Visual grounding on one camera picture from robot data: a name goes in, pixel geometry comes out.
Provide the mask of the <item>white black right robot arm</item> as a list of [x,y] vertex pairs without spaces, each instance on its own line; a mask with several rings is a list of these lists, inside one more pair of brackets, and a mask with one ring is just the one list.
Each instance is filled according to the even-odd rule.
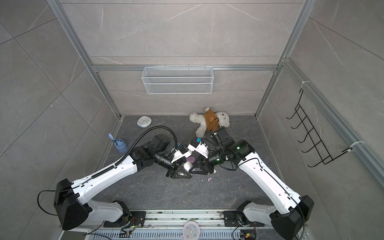
[[245,201],[237,208],[236,218],[240,226],[264,224],[272,226],[285,240],[303,239],[314,201],[308,195],[301,196],[286,185],[247,141],[234,141],[225,128],[219,128],[210,136],[214,150],[208,149],[203,138],[196,138],[188,145],[190,152],[200,155],[188,169],[189,173],[212,174],[215,166],[230,162],[233,172],[245,172],[273,203],[265,206]]

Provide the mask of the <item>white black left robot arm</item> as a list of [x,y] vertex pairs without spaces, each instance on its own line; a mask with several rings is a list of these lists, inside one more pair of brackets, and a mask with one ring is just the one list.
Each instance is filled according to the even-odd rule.
[[[159,134],[142,146],[140,140],[149,132],[164,129],[171,133],[175,147],[167,153],[170,139]],[[54,207],[64,231],[72,230],[90,222],[103,222],[109,227],[122,227],[131,220],[131,212],[123,201],[104,203],[93,201],[98,193],[119,180],[133,175],[154,163],[167,170],[172,179],[190,179],[192,176],[184,164],[192,154],[190,147],[180,144],[175,133],[165,126],[154,126],[141,134],[131,148],[116,162],[81,179],[70,182],[64,179],[57,184]]]

